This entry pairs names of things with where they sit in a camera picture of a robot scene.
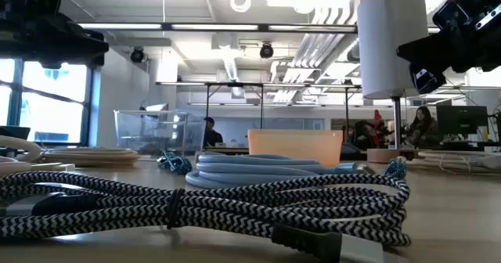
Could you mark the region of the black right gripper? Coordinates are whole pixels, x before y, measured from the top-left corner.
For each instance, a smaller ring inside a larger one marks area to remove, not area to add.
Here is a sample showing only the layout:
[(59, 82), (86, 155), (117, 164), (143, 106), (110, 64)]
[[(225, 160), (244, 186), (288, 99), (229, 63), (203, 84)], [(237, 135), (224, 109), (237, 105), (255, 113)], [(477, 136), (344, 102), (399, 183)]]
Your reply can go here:
[(500, 0), (447, 0), (433, 22), (440, 32), (397, 48), (412, 74), (438, 74), (449, 68), (462, 73), (472, 67), (491, 71), (500, 66)]

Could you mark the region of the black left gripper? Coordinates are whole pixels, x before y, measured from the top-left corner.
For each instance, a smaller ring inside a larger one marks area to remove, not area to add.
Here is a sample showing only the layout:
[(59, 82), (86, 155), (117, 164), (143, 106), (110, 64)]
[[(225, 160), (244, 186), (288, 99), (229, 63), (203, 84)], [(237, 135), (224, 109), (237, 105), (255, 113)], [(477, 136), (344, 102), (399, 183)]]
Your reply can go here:
[(63, 63), (93, 61), (109, 51), (98, 31), (58, 14), (62, 0), (1, 0), (1, 57)]

